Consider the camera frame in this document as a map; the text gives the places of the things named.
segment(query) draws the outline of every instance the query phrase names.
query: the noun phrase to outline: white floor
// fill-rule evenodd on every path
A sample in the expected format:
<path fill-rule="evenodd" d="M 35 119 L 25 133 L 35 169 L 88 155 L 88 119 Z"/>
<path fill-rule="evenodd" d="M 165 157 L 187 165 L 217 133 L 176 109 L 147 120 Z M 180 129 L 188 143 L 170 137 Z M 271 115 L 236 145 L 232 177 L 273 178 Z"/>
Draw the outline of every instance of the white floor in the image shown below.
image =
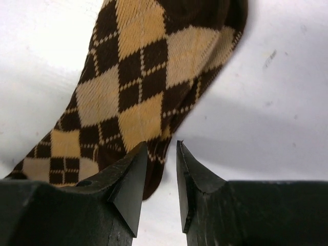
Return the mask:
<path fill-rule="evenodd" d="M 101 4 L 0 1 L 1 177 L 64 111 Z M 177 139 L 224 179 L 328 179 L 328 1 L 249 0 L 249 6 L 237 51 L 172 141 L 133 245 L 187 245 Z"/>

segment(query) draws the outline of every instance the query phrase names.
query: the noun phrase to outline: white backdrop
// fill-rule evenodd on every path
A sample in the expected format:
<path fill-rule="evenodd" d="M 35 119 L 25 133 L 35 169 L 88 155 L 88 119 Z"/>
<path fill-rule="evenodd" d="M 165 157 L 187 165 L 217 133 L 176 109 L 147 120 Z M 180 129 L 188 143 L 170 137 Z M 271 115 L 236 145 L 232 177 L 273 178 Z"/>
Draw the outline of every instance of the white backdrop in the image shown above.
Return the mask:
<path fill-rule="evenodd" d="M 0 1 L 1 177 L 64 111 L 101 4 Z M 177 139 L 224 179 L 328 179 L 328 1 L 249 0 L 249 8 L 238 49 L 172 141 L 133 245 L 187 245 Z"/>

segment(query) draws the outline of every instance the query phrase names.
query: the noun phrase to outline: tan diamond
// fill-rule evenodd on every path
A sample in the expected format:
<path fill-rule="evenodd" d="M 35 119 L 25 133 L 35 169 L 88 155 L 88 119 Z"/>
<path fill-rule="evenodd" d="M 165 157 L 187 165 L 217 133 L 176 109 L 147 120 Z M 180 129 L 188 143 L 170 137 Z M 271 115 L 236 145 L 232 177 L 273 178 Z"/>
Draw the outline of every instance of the tan diamond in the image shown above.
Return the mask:
<path fill-rule="evenodd" d="M 118 118 L 126 150 L 130 151 L 141 141 L 161 134 L 161 103 L 163 94 L 157 94 L 122 112 Z"/>
<path fill-rule="evenodd" d="M 233 49 L 233 39 L 235 30 L 231 27 L 223 27 L 220 31 L 220 37 L 218 43 L 213 51 L 213 58 L 206 65 L 205 71 L 213 68 L 217 68 L 228 60 L 232 54 Z"/>
<path fill-rule="evenodd" d="M 23 162 L 23 172 L 31 180 L 49 182 L 50 159 L 26 157 Z"/>
<path fill-rule="evenodd" d="M 118 1 L 119 60 L 165 35 L 163 9 L 154 0 Z"/>
<path fill-rule="evenodd" d="M 218 38 L 218 31 L 192 26 L 172 34 L 168 38 L 167 88 L 197 76 Z"/>
<path fill-rule="evenodd" d="M 79 130 L 51 132 L 51 157 L 80 157 Z"/>
<path fill-rule="evenodd" d="M 76 98 L 82 127 L 95 125 L 118 114 L 118 65 L 78 85 Z"/>
<path fill-rule="evenodd" d="M 89 178 L 99 172 L 98 164 L 90 159 L 80 159 L 80 169 L 78 173 L 78 180 Z"/>

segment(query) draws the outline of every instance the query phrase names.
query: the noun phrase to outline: argyle sock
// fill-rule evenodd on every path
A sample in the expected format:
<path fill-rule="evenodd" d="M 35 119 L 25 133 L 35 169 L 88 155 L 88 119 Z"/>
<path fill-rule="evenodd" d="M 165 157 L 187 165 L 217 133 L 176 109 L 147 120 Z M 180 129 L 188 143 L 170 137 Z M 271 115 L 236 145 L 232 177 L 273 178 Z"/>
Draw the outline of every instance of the argyle sock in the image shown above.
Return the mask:
<path fill-rule="evenodd" d="M 148 144 L 143 199 L 171 138 L 235 49 L 247 0 L 104 0 L 77 87 L 7 176 L 73 186 Z"/>

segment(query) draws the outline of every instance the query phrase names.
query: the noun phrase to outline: knit fabric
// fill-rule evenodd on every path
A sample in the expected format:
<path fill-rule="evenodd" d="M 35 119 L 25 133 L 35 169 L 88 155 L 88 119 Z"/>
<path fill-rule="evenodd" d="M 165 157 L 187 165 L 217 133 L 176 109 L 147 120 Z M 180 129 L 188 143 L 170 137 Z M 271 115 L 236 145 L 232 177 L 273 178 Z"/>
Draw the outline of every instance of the knit fabric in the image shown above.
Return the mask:
<path fill-rule="evenodd" d="M 247 0 L 104 0 L 72 98 L 8 175 L 74 186 L 148 143 L 143 199 L 172 135 L 240 40 Z"/>

